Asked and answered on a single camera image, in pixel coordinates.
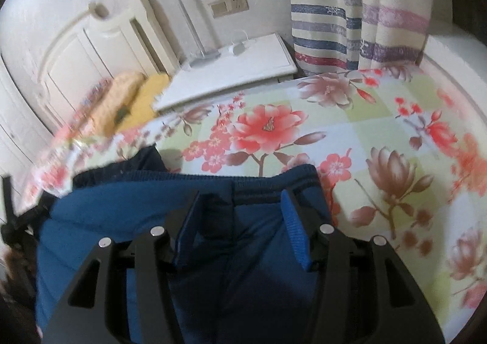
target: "striped curtain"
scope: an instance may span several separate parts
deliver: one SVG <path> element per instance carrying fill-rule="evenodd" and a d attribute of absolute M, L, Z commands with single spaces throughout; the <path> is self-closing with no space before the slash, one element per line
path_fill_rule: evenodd
<path fill-rule="evenodd" d="M 291 0 L 296 61 L 307 75 L 417 60 L 433 0 Z"/>

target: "wall socket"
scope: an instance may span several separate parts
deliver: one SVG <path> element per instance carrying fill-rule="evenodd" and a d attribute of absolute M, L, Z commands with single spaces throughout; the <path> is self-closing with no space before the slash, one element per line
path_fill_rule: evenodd
<path fill-rule="evenodd" d="M 218 0 L 210 4 L 213 18 L 227 16 L 248 10 L 247 0 Z"/>

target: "white nightstand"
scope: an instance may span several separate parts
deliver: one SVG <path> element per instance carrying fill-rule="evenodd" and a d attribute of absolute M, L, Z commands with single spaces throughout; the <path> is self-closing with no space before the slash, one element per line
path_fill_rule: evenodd
<path fill-rule="evenodd" d="M 251 84 L 281 82 L 298 70 L 281 37 L 266 35 L 245 42 L 245 51 L 233 56 L 228 47 L 221 56 L 200 68 L 183 68 L 152 104 L 154 111 L 165 111 L 202 97 L 244 89 Z"/>

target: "bed sheet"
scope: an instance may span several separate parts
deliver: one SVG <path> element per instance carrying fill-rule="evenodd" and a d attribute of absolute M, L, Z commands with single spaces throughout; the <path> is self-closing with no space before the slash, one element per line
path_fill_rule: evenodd
<path fill-rule="evenodd" d="M 344 71 L 187 106 L 111 138 L 43 153 L 23 206 L 155 143 L 185 174 L 272 176 L 311 163 L 334 224 L 386 236 L 451 341 L 487 291 L 485 122 L 415 66 Z"/>

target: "red stripe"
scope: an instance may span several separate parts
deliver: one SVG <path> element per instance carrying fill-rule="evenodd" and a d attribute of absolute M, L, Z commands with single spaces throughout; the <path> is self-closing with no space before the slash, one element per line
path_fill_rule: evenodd
<path fill-rule="evenodd" d="M 347 63 L 340 59 L 329 58 L 329 57 L 313 57 L 306 54 L 296 53 L 296 60 L 304 61 L 308 64 L 313 65 L 332 65 L 339 68 L 347 69 Z"/>

